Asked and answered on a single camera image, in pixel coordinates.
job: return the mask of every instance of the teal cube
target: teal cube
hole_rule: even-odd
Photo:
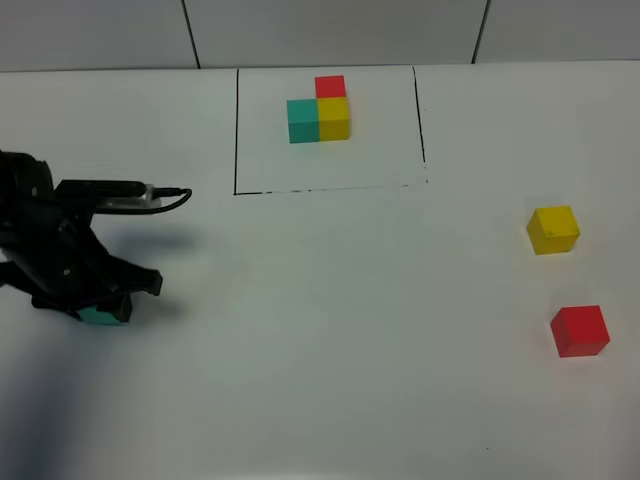
[[[288,100],[289,143],[320,141],[320,119],[318,102],[311,100]]]
[[[100,312],[96,307],[79,310],[78,315],[89,325],[123,325],[116,317],[107,312]]]

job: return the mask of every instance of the black line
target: black line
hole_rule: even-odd
[[[193,55],[196,57],[196,65],[200,69],[200,58],[198,57],[198,50],[196,49],[196,42],[193,40],[193,30],[191,30],[191,20],[189,20],[189,14],[187,13],[187,6],[185,0],[182,0],[182,11],[184,12],[184,19],[187,22],[187,29],[189,30],[189,38],[191,39],[191,48],[193,48]]]
[[[418,79],[416,78],[416,69],[413,69],[413,88],[416,91],[416,109],[418,111],[418,126],[420,127],[420,145],[422,146],[422,163],[427,163],[427,158],[424,153],[424,135],[422,135],[422,117],[420,116],[420,99],[418,98]]]
[[[491,0],[487,0],[487,4],[484,6],[484,15],[482,15],[482,22],[480,23],[480,31],[478,32],[478,40],[476,41],[476,48],[473,50],[473,57],[471,63],[475,64],[478,58],[478,51],[480,50],[480,43],[482,42],[482,35],[484,35],[484,26],[487,23],[489,17],[489,8],[491,8]]]
[[[236,154],[233,167],[233,194],[238,194],[238,119],[240,118],[240,69],[236,70]]]
[[[281,195],[286,195],[289,193],[313,193],[313,192],[344,192],[347,190],[373,190],[373,189],[382,189],[382,188],[406,188],[410,185],[405,183],[403,185],[370,185],[365,187],[332,187],[332,188],[310,188],[303,190],[287,190],[287,191],[267,191],[267,192],[238,192],[235,194],[236,197],[243,197],[245,195],[271,195],[274,193],[278,193]]]

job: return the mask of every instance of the white wall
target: white wall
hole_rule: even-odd
[[[0,71],[195,66],[180,0],[0,0]]]
[[[187,0],[203,67],[468,63],[485,0]]]
[[[640,58],[638,0],[493,0],[478,62]]]

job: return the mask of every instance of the yellow cube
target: yellow cube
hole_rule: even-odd
[[[568,252],[580,236],[571,207],[536,208],[527,226],[536,255]]]
[[[347,140],[351,136],[347,97],[318,99],[320,141]]]

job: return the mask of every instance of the red cube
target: red cube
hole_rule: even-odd
[[[316,98],[346,97],[347,88],[344,85],[344,77],[316,77]]]
[[[609,343],[609,332],[598,305],[561,308],[551,321],[561,357],[597,355]]]

